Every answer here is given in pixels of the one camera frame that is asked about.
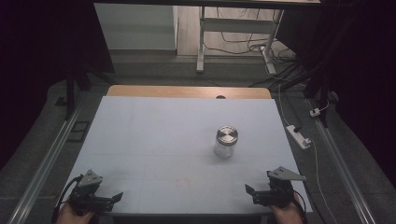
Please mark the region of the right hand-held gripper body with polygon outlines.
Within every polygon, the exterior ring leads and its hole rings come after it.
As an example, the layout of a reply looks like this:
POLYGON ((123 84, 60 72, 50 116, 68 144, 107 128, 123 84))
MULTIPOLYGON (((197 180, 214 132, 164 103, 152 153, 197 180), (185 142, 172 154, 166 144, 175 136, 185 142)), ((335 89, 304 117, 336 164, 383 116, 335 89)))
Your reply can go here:
POLYGON ((294 199, 292 180, 305 181, 306 177, 279 166, 274 171, 268 171, 270 186, 270 205, 285 207, 294 199))

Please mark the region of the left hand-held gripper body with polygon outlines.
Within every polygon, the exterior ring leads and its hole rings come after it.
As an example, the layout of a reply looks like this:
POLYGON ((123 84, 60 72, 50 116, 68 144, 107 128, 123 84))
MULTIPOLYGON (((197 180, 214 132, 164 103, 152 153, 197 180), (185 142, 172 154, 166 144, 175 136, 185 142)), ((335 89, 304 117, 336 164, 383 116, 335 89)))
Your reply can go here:
POLYGON ((73 188, 69 197, 69 204, 79 216, 88 212, 94 212, 92 210, 94 203, 106 201, 106 198, 95 195, 102 181, 103 178, 90 169, 80 178, 77 185, 73 188))

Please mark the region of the clear glass jar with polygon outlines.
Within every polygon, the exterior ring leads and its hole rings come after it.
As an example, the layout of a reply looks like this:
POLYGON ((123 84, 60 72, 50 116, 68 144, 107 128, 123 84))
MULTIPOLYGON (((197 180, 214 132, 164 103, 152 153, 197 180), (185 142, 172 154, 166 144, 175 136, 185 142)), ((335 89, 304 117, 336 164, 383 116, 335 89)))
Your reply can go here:
POLYGON ((223 160, 231 158, 234 148, 237 144, 237 138, 224 136, 216 139, 214 153, 223 160))

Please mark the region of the silver metal jar lid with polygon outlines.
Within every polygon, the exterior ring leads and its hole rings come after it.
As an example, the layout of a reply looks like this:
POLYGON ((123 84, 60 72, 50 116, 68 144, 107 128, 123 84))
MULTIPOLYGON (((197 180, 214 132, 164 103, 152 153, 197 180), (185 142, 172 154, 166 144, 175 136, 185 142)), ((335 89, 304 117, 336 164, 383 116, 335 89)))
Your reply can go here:
POLYGON ((216 139, 223 146, 233 146, 237 143, 238 131, 232 126, 222 126, 217 130, 216 139))

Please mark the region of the person's left hand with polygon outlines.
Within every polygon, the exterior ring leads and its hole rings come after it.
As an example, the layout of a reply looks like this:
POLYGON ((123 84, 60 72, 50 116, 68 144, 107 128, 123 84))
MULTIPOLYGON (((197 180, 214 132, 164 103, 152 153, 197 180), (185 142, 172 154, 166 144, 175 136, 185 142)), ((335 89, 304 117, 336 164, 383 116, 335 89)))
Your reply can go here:
POLYGON ((55 224, 89 224, 94 216, 94 212, 88 212, 83 216, 78 216, 69 203, 65 203, 60 209, 55 224))

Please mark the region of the person's right hand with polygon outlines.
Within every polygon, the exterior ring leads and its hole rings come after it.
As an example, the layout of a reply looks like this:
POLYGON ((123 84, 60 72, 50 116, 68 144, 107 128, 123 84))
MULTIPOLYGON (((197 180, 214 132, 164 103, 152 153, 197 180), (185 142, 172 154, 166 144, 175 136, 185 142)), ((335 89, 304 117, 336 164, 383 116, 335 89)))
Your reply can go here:
POLYGON ((304 224, 300 210, 293 203, 289 203, 283 208, 271 205, 270 209, 277 224, 304 224))

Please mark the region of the white power strip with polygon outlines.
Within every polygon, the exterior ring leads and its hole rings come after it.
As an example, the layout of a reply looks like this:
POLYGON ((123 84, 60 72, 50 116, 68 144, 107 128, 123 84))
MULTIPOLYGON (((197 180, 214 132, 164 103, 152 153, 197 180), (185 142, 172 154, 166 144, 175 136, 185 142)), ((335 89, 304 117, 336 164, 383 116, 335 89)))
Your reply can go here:
POLYGON ((310 144, 312 143, 311 139, 303 137, 303 135, 300 133, 299 128, 296 128, 294 125, 289 125, 286 127, 286 130, 294 139, 300 149, 310 148, 310 144))

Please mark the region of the black metal stand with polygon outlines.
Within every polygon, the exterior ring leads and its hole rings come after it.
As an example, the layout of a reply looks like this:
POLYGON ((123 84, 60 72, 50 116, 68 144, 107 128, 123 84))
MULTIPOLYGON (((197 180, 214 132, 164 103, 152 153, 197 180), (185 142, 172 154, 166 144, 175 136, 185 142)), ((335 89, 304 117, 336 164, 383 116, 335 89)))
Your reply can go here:
POLYGON ((307 71, 304 75, 293 79, 291 82, 282 86, 279 90, 285 91, 298 83, 308 79, 308 84, 306 85, 303 94, 307 99, 314 98, 318 92, 320 92, 319 105, 322 106, 322 111, 318 115, 319 120, 322 125, 327 128, 327 115, 326 115, 326 105, 328 103, 328 92, 329 92, 329 72, 328 65, 324 62, 318 63, 314 68, 307 71))
POLYGON ((89 91, 91 89, 92 83, 88 78, 88 74, 99 77, 109 85, 116 84, 113 78, 88 63, 70 63, 69 65, 61 66, 58 72, 60 73, 60 77, 65 79, 66 96, 60 97, 56 105, 66 106, 65 120, 69 120, 76 110, 75 85, 78 85, 82 91, 89 91))

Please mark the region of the wooden table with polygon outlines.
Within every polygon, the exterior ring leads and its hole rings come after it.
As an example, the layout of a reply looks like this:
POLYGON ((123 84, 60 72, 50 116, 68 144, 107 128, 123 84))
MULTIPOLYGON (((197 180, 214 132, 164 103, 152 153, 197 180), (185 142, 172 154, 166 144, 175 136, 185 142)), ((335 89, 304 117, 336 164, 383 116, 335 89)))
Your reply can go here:
POLYGON ((271 99, 265 88, 238 87, 187 87, 187 86, 142 86, 113 85, 107 96, 166 97, 166 98, 212 98, 225 99, 271 99))

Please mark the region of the black curtain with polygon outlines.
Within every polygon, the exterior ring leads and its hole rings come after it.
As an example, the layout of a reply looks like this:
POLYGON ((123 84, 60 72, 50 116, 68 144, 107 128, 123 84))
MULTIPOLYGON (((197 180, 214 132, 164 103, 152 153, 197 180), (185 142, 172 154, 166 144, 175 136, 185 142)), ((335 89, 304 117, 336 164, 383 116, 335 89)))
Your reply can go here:
POLYGON ((329 9, 288 9, 277 39, 307 70, 352 23, 329 63, 317 69, 304 95, 334 91, 336 111, 396 188, 396 0, 322 0, 329 9))
POLYGON ((97 0, 0 0, 0 170, 47 101, 50 86, 72 76, 112 73, 97 0))

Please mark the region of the grey metal floor rail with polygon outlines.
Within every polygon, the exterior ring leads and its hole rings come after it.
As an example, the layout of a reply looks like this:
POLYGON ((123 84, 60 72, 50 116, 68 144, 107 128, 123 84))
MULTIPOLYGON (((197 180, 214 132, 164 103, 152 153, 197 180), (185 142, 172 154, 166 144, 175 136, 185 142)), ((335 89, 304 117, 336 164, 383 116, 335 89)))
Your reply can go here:
POLYGON ((320 136, 320 140, 327 150, 333 167, 336 173, 339 175, 340 180, 346 190, 347 195, 350 198, 351 203, 361 221, 361 224, 377 224, 377 220, 370 208, 369 204, 365 200, 361 189, 359 188, 355 178, 349 171, 346 161, 339 151, 339 147, 335 143, 332 134, 328 128, 325 128, 318 117, 309 118, 314 122, 320 136))
POLYGON ((7 224, 23 224, 28 218, 54 163, 64 147, 67 136, 70 134, 71 129, 78 118, 82 105, 87 99, 87 95, 88 93, 84 91, 78 96, 75 110, 71 113, 69 119, 63 122, 61 130, 57 133, 55 140, 52 142, 43 160, 40 162, 35 174, 31 178, 26 190, 22 194, 19 202, 7 221, 7 224))

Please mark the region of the black rectangular floor frame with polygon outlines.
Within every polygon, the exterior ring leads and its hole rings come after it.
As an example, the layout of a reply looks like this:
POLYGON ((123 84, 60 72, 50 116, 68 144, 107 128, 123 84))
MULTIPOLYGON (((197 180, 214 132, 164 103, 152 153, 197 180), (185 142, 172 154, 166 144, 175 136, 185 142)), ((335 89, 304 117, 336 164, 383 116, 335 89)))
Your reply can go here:
POLYGON ((76 121, 70 131, 67 141, 71 143, 82 143, 90 129, 89 121, 76 121))

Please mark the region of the white desk frame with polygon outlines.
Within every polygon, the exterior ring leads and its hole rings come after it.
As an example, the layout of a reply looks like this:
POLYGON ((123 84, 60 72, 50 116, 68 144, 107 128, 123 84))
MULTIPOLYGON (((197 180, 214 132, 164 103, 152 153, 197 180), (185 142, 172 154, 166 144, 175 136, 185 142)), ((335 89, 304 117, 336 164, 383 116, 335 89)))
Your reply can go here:
POLYGON ((196 72, 204 72, 204 37, 205 32, 251 33, 269 35, 268 42, 260 47, 265 67, 270 75, 276 70, 269 56, 270 49, 276 37, 276 31, 285 9, 308 9, 319 7, 320 0, 93 0, 96 3, 159 5, 199 7, 199 46, 197 52, 196 72), (238 19, 216 19, 205 15, 207 7, 247 7, 257 9, 272 9, 275 16, 271 21, 254 21, 238 19))

